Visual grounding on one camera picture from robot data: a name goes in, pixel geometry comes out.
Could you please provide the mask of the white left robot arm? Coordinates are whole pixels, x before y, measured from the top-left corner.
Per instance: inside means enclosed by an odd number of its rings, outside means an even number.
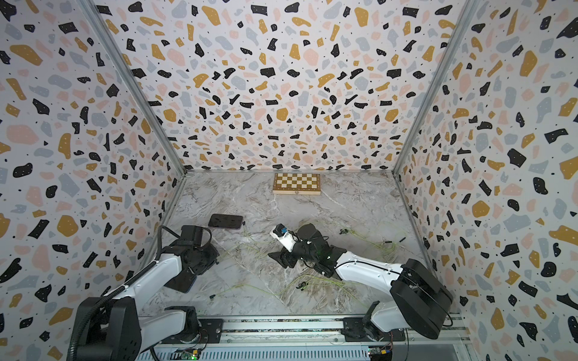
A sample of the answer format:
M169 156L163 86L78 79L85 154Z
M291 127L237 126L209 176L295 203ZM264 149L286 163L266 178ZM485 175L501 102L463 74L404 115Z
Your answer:
M175 338L182 344L206 346L210 332L203 328L193 306L170 306L156 316L141 316L145 304L167 287L179 293L191 290L195 281L218 262L212 232L206 227L183 226L164 246L157 240L155 258L114 290L85 299L75 316L66 358L68 360L135 360L155 346Z

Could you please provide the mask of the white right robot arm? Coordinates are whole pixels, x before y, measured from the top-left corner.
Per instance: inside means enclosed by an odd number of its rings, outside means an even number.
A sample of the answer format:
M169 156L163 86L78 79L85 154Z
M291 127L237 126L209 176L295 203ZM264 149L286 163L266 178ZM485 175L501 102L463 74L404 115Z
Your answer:
M294 232L283 224L269 235L282 245L281 251L268 257L282 268L293 269L297 262L325 278L351 281L387 293L393 299L385 304L373 302L361 321L361 330L346 330L352 337L381 341L395 329L413 329L428 339L437 339L450 318L453 296L418 260L404 264L383 263L358 256L330 245L313 224Z

